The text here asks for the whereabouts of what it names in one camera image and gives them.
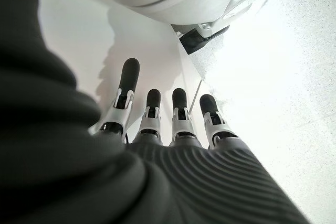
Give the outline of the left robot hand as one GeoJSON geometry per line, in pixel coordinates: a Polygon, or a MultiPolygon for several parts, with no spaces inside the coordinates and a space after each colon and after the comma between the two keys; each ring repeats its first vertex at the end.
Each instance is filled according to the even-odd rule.
{"type": "Polygon", "coordinates": [[[209,148],[191,130],[163,146],[160,94],[126,135],[140,66],[128,59],[112,110],[100,118],[50,52],[39,0],[1,0],[1,223],[306,223],[211,95],[200,99],[209,148]]]}

